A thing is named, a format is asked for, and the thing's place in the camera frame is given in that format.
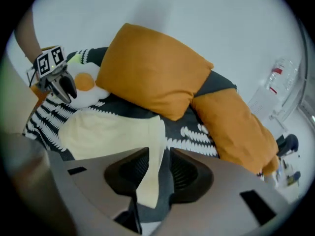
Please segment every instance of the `white fabric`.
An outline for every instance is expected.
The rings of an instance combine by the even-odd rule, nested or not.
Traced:
[[[149,168],[136,194],[138,203],[156,207],[158,171],[166,147],[165,126],[159,116],[135,119],[95,111],[78,111],[60,128],[59,138],[76,160],[148,147]]]
[[[86,64],[71,62],[68,64],[67,71],[73,77],[73,79],[79,73],[88,73],[95,81],[99,69],[100,69],[99,66],[91,62]],[[76,109],[89,107],[91,105],[95,105],[100,99],[107,98],[109,94],[110,93],[108,91],[99,88],[94,82],[94,87],[88,91],[81,91],[77,89],[77,97],[74,99],[70,96],[71,98],[70,106]]]

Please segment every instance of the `gray plastic panel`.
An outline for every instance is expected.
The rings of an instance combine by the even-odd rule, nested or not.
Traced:
[[[82,194],[101,212],[114,219],[121,212],[128,210],[131,197],[117,195],[104,178],[105,169],[139,151],[133,149],[119,154],[86,160],[64,162],[67,170],[83,166],[86,171],[72,175],[72,179]]]
[[[135,153],[136,151],[137,149],[119,153],[117,154],[117,157],[115,157],[115,159],[112,158],[109,161],[111,162],[114,162],[115,160],[118,161],[132,153]],[[76,183],[73,181],[72,176],[70,176],[70,174],[67,171],[69,168],[77,167],[77,163],[80,164],[80,161],[71,161],[67,163],[66,166],[58,153],[48,151],[48,156],[51,165],[51,171],[53,173],[57,188],[59,190],[63,202],[65,203],[67,209],[69,210],[72,216],[78,235],[81,236],[138,235],[113,221],[112,218],[110,218],[107,215],[107,213],[105,215],[105,213],[103,213],[98,206],[94,205],[95,201],[91,201],[86,196],[84,196],[84,194],[81,192],[81,189],[78,188]],[[88,171],[89,170],[81,172],[77,175],[79,176],[80,174],[86,173]],[[124,204],[127,204],[127,200],[131,200],[130,197],[125,196],[122,197],[123,197],[122,199],[114,198],[114,200],[109,200],[106,198],[106,195],[104,195],[102,199],[104,199],[104,202],[107,203],[115,202],[115,200],[124,200]],[[122,209],[122,207],[123,206],[118,206],[117,209],[112,209],[110,214],[117,213],[118,210]]]
[[[214,174],[206,194],[189,204],[174,204],[153,235],[243,235],[259,227],[251,210],[239,195],[255,190],[276,213],[288,207],[286,200],[243,167],[198,153],[177,149],[202,162]]]

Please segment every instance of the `plastic bottle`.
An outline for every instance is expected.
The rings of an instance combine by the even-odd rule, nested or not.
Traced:
[[[277,60],[266,83],[266,88],[284,101],[294,86],[297,72],[298,68],[295,68],[288,59]]]

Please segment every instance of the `orange pillow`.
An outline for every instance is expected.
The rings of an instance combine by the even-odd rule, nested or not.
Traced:
[[[234,88],[196,97],[191,105],[211,134],[220,159],[254,174],[278,168],[275,139]]]
[[[31,86],[31,90],[33,93],[36,94],[38,101],[34,107],[34,109],[37,109],[43,101],[46,99],[47,95],[51,93],[51,91],[42,92],[36,85]]]
[[[178,120],[212,68],[212,63],[178,40],[124,24],[106,51],[96,85]]]

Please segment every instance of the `black slot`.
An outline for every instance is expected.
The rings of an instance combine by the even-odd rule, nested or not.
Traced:
[[[173,147],[170,148],[170,171],[174,181],[174,193],[169,199],[170,206],[197,201],[210,189],[214,181],[213,173],[206,165]]]
[[[68,170],[68,173],[70,175],[74,175],[74,174],[78,174],[78,173],[83,172],[83,171],[87,171],[87,169],[82,167],[82,166],[80,166],[80,167]]]
[[[240,195],[261,226],[276,216],[254,190],[242,192]]]

